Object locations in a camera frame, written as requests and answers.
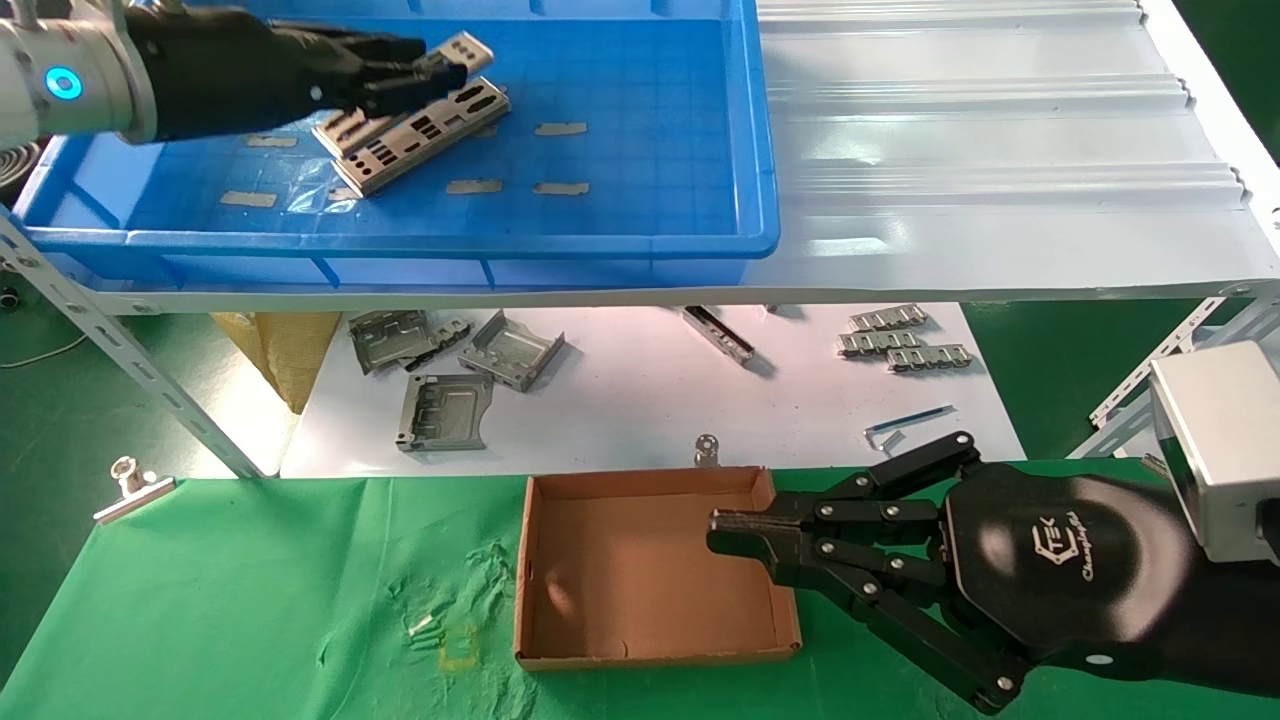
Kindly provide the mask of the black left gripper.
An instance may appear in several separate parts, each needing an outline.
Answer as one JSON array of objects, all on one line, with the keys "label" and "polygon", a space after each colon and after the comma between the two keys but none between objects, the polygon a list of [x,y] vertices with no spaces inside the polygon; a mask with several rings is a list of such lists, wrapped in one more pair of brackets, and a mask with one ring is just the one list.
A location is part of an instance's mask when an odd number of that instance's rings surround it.
[{"label": "black left gripper", "polygon": [[[239,10],[192,14],[175,32],[175,137],[275,129],[315,111],[392,117],[468,82],[463,64],[410,64],[421,38],[270,26]],[[365,67],[346,81],[346,67]]]}]

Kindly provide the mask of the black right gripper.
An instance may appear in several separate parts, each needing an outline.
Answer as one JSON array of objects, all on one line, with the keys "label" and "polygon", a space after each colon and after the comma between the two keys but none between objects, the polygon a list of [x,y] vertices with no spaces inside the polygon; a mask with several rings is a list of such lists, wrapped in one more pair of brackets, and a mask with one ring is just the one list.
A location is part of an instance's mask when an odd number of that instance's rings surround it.
[{"label": "black right gripper", "polygon": [[1158,664],[1160,628],[1198,562],[1167,491],[992,464],[950,489],[945,514],[966,609],[1032,662]]}]

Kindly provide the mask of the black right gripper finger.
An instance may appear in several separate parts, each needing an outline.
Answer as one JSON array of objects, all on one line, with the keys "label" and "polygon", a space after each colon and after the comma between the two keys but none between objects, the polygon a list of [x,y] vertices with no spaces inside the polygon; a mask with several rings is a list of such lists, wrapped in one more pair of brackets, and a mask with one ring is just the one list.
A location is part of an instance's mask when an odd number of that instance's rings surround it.
[{"label": "black right gripper finger", "polygon": [[716,510],[710,534],[803,532],[836,539],[925,539],[940,507],[911,495],[959,478],[980,461],[966,432],[955,432],[846,477],[823,491],[781,491],[760,511]]},{"label": "black right gripper finger", "polygon": [[959,598],[937,559],[812,536],[708,536],[707,543],[760,562],[776,585],[820,594],[982,714],[1004,711],[1033,669],[1011,641],[931,615],[954,611]]}]

